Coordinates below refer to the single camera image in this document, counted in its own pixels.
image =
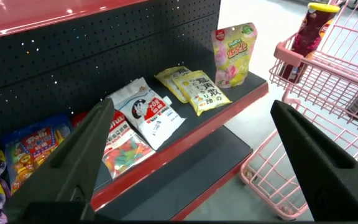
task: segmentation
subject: red shelf trim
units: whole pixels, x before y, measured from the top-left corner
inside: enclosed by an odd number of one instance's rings
[[[241,165],[252,155],[250,153],[246,158],[241,160],[233,169],[231,169],[227,174],[215,182],[210,188],[204,191],[200,196],[198,196],[194,201],[190,202],[184,209],[182,209],[178,214],[176,214],[171,221],[182,221],[184,220],[191,212],[196,210],[203,202],[209,199],[212,194],[214,194],[218,189],[220,189],[225,183],[231,180],[235,175],[240,172]]]
[[[104,189],[94,194],[91,201],[92,207],[95,211],[103,208],[106,204],[113,201],[132,186],[148,177],[181,153],[185,152],[191,146],[194,146],[200,140],[204,139],[214,130],[221,127],[226,121],[240,113],[243,109],[247,108],[268,92],[268,85],[267,83],[264,83],[248,95],[243,96],[240,100],[230,104],[225,110],[221,111],[215,117],[206,121],[202,126],[172,144],[168,149],[152,155],[146,161],[134,167],[132,170],[107,185]]]
[[[147,0],[0,1],[0,36],[23,32]]]

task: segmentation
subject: yellow snack bag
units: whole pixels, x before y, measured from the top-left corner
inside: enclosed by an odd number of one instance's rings
[[[174,78],[173,82],[193,106],[197,116],[204,111],[231,103],[203,71],[190,72]]]
[[[182,103],[187,103],[185,96],[180,92],[178,87],[174,84],[172,79],[182,77],[187,73],[191,72],[184,66],[178,66],[173,68],[167,68],[164,71],[156,74],[156,78],[165,85]]]

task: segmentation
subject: shopping cart basket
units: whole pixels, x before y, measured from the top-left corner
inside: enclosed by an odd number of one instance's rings
[[[284,87],[282,101],[291,104],[358,160],[358,134],[331,121],[336,117],[358,130],[358,109],[356,112],[349,109],[358,97],[358,17],[354,18],[358,13],[357,8],[347,9],[348,3],[331,24],[312,59],[290,50],[295,35],[279,43],[270,81]],[[298,84],[281,77],[287,65],[299,67],[301,63],[307,68]],[[313,105],[313,109],[327,111],[331,119],[305,107],[302,100]],[[284,220],[294,220],[308,209],[277,130],[243,163],[241,179]]]

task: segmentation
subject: red shelf edge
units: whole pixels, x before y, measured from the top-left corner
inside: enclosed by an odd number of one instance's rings
[[[213,119],[205,122],[204,125],[196,128],[193,132],[187,134],[182,139],[172,144],[168,149],[152,155],[143,163],[137,165],[122,177],[115,180],[104,189],[93,195],[91,205],[95,211],[103,208],[106,204],[129,190],[132,186],[148,177],[157,169],[170,162],[181,153],[185,152],[191,146],[204,139],[214,130],[221,127],[226,121],[240,113],[243,109],[250,106],[253,102],[265,96],[269,92],[269,86],[266,83],[251,91],[240,100],[230,104],[225,110],[218,113]]]
[[[177,213],[171,221],[183,221],[191,212],[196,210],[203,202],[209,199],[212,194],[214,194],[218,189],[220,189],[225,183],[231,180],[235,175],[240,172],[241,165],[252,155],[250,153],[247,157],[245,157],[241,162],[239,162],[233,169],[231,169],[227,174],[221,177],[218,181],[216,181],[210,188],[204,191],[200,196],[198,196],[194,201],[190,202],[184,209],[182,209],[179,213]]]
[[[75,0],[53,0],[52,2],[47,1],[46,4],[51,5],[55,2],[59,2],[59,4],[62,6],[62,8],[53,8],[51,11],[43,8],[42,6],[32,6],[32,0],[21,1],[23,3],[20,6],[5,6],[7,7],[6,11],[9,11],[8,19],[10,21],[0,21],[0,37],[56,24],[59,22],[69,21],[71,19],[89,16],[99,12],[113,10],[148,0],[97,0],[93,1],[91,4],[83,4],[82,2],[86,1]],[[34,13],[31,12],[34,11],[34,9],[39,9],[39,7],[41,7],[40,11],[43,14],[40,13],[34,16]],[[0,16],[6,16],[6,11],[0,12]],[[22,14],[32,14],[32,17],[15,20]]]

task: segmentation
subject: store floor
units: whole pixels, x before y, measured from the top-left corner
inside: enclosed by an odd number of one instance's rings
[[[307,4],[294,0],[222,0],[219,28],[253,22],[258,38],[250,70],[269,81],[274,65],[273,53],[280,41],[297,31]],[[273,100],[281,99],[283,89],[269,84],[269,94],[228,121],[225,126],[256,149],[275,129],[270,115]],[[186,220],[278,220],[266,203],[240,178],[235,177],[221,187],[187,216]],[[313,220],[306,211],[297,220]]]

